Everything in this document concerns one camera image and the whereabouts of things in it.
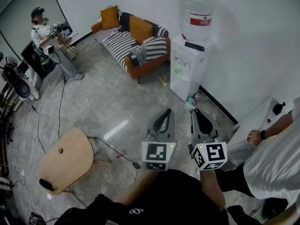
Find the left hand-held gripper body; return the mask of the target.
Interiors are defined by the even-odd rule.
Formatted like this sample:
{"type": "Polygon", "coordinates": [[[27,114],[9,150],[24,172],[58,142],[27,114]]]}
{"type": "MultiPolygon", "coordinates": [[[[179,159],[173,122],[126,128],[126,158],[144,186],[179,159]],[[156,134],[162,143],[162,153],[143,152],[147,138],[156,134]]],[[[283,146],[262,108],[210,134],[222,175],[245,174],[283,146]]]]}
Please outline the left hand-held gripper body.
{"type": "Polygon", "coordinates": [[[142,142],[142,162],[148,170],[167,171],[177,147],[174,132],[147,132],[142,142]]]}

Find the person's left forearm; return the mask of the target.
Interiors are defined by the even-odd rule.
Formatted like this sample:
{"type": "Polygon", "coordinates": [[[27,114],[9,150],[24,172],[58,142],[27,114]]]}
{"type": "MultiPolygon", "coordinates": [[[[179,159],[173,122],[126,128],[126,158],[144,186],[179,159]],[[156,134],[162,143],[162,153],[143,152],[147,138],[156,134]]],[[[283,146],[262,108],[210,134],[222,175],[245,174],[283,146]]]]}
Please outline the person's left forearm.
{"type": "Polygon", "coordinates": [[[161,171],[146,170],[129,187],[114,198],[114,202],[132,205],[155,181],[161,171]]]}

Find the white desk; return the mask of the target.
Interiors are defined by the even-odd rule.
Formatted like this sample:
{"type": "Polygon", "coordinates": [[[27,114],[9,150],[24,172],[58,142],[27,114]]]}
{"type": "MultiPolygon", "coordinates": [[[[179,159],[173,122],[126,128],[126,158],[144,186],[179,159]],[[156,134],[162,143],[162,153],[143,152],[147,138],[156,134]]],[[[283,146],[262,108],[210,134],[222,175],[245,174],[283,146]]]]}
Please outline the white desk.
{"type": "Polygon", "coordinates": [[[246,141],[251,129],[270,128],[266,120],[270,112],[255,112],[244,122],[228,144],[229,161],[224,171],[244,164],[246,172],[297,171],[300,169],[300,96],[293,100],[292,123],[278,135],[272,135],[255,146],[246,141]]]}

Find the person's black shirt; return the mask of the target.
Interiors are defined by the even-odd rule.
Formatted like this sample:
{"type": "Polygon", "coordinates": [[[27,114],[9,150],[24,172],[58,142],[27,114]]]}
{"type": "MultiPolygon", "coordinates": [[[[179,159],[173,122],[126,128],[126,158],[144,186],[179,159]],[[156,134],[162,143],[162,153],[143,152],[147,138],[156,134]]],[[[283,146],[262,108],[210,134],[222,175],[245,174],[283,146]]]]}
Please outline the person's black shirt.
{"type": "Polygon", "coordinates": [[[85,209],[70,208],[54,225],[261,225],[239,205],[219,209],[198,179],[161,171],[130,205],[103,194],[85,209]]]}

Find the white water dispenser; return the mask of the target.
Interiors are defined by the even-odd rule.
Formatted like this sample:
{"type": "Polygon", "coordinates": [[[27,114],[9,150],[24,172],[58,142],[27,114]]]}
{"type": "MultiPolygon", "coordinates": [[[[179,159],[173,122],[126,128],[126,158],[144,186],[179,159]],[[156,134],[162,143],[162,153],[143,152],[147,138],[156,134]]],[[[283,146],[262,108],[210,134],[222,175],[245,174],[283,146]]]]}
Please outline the white water dispenser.
{"type": "Polygon", "coordinates": [[[213,46],[210,41],[201,42],[199,45],[205,47],[201,52],[186,47],[185,42],[182,35],[171,40],[170,89],[186,102],[199,90],[213,46]],[[174,73],[174,65],[181,66],[179,74],[174,73]]]}

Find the orange sofa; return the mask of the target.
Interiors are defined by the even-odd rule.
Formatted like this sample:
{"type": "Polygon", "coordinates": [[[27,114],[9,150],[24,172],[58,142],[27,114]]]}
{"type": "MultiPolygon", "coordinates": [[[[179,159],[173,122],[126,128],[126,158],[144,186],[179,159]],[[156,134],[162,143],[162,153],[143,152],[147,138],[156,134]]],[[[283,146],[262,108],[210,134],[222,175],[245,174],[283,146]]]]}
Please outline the orange sofa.
{"type": "MultiPolygon", "coordinates": [[[[91,27],[93,34],[95,34],[97,32],[97,30],[102,30],[102,22],[101,22],[101,15],[100,15],[100,21],[98,23],[96,23],[95,25],[93,25],[91,27]]],[[[145,40],[143,42],[143,44],[145,44],[146,42],[150,41],[151,39],[153,39],[153,37],[148,38],[147,40],[145,40]]],[[[127,70],[125,70],[132,79],[136,79],[139,80],[140,77],[142,77],[143,75],[153,71],[154,69],[156,69],[158,66],[162,65],[165,62],[168,62],[170,59],[170,53],[171,53],[171,40],[170,38],[165,38],[166,42],[167,42],[167,55],[161,56],[157,59],[154,59],[150,62],[145,63],[142,66],[137,66],[134,67],[132,62],[130,61],[129,57],[125,57],[125,64],[127,66],[127,70]]]]}

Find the black desk device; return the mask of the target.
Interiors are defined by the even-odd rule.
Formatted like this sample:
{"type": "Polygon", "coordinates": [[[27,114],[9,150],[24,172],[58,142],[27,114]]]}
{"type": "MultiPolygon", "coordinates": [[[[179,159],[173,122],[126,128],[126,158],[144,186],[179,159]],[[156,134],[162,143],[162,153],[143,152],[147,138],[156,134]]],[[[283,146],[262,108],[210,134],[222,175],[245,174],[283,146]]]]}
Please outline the black desk device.
{"type": "Polygon", "coordinates": [[[283,102],[281,104],[280,103],[275,104],[273,109],[272,109],[273,113],[276,116],[279,115],[282,112],[284,106],[285,106],[285,102],[283,102]]]}

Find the patterned grey cloth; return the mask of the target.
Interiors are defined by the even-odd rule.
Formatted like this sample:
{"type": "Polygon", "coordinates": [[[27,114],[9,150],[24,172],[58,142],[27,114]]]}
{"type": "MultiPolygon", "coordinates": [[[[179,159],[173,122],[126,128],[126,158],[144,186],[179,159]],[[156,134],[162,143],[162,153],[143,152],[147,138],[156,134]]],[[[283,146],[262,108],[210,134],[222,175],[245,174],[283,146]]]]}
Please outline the patterned grey cloth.
{"type": "Polygon", "coordinates": [[[135,64],[141,66],[146,63],[147,47],[146,45],[140,45],[139,47],[133,48],[131,51],[131,58],[137,60],[135,64]]]}

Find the black white striped cushion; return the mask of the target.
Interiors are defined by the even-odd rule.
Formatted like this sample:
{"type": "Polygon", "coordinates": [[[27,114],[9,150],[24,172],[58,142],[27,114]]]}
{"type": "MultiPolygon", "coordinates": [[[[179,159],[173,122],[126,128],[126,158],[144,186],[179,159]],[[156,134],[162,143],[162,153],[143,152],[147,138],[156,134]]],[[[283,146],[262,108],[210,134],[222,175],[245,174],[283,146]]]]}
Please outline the black white striped cushion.
{"type": "Polygon", "coordinates": [[[146,62],[167,55],[167,43],[164,37],[157,37],[146,44],[146,62]]]}

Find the round wooden table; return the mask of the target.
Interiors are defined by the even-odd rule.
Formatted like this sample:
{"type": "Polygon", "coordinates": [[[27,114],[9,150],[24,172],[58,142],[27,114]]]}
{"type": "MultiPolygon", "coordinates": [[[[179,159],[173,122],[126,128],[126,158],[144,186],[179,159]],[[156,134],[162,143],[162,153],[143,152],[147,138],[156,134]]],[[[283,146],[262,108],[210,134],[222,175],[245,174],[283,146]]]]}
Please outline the round wooden table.
{"type": "Polygon", "coordinates": [[[38,167],[38,178],[50,182],[58,189],[49,195],[67,192],[67,188],[89,171],[94,163],[112,164],[111,160],[94,158],[90,140],[82,130],[74,128],[63,135],[58,142],[41,158],[38,167]]]}

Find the black white striped blanket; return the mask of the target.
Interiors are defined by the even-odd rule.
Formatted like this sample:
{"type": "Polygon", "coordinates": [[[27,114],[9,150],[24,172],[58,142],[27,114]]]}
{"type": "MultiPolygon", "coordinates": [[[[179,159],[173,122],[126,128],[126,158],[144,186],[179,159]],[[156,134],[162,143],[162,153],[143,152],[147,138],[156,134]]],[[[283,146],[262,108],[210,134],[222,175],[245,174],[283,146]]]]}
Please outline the black white striped blanket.
{"type": "MultiPolygon", "coordinates": [[[[125,57],[129,57],[134,67],[139,66],[134,63],[137,62],[137,60],[131,58],[130,51],[133,48],[143,45],[143,43],[139,43],[138,41],[136,41],[130,34],[130,16],[131,14],[118,10],[118,19],[120,22],[120,26],[107,30],[98,29],[97,32],[94,34],[95,39],[111,53],[111,55],[117,60],[119,65],[124,70],[127,70],[127,66],[125,64],[125,57]]],[[[153,39],[169,37],[169,32],[167,29],[148,20],[145,21],[153,26],[153,39]]]]}

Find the small black device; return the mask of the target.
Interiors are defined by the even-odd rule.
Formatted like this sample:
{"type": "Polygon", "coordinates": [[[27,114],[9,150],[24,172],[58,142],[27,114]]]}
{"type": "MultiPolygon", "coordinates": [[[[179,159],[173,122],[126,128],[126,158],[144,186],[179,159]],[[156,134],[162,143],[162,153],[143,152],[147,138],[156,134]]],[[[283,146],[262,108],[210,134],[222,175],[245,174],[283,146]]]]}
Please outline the small black device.
{"type": "Polygon", "coordinates": [[[43,188],[45,188],[45,189],[47,189],[47,190],[49,190],[49,191],[51,191],[51,192],[53,192],[53,191],[55,191],[55,190],[58,189],[57,187],[54,187],[50,182],[48,182],[48,181],[46,181],[46,180],[44,180],[44,179],[42,179],[42,178],[39,180],[39,184],[40,184],[43,188]]]}

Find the clear water jug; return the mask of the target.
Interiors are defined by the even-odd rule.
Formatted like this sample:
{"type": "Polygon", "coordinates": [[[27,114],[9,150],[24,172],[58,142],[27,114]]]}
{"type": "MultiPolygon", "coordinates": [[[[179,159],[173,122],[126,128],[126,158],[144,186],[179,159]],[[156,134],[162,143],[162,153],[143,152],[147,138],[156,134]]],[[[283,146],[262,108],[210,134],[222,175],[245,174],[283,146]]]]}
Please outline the clear water jug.
{"type": "Polygon", "coordinates": [[[214,0],[179,0],[179,27],[188,41],[201,42],[210,34],[214,0]]]}

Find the small wooden side table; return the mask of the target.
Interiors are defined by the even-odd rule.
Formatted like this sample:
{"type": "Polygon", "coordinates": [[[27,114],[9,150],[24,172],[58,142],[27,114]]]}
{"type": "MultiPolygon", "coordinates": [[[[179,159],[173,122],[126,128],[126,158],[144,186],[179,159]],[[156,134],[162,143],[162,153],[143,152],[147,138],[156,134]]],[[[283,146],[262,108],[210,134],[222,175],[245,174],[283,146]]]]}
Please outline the small wooden side table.
{"type": "Polygon", "coordinates": [[[60,43],[60,46],[61,47],[64,47],[67,51],[67,53],[70,55],[70,57],[72,59],[74,58],[78,58],[78,51],[71,45],[73,39],[71,37],[68,37],[68,38],[63,38],[63,37],[60,37],[58,38],[58,41],[60,43]]]}

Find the black cabinet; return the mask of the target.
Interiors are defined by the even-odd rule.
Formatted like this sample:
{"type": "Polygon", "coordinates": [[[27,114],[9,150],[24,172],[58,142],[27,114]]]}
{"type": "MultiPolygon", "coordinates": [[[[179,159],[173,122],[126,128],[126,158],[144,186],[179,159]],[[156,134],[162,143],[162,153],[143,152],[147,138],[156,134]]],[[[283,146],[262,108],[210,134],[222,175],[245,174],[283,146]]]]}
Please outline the black cabinet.
{"type": "Polygon", "coordinates": [[[55,68],[55,63],[30,41],[21,52],[24,60],[44,79],[55,68]]]}

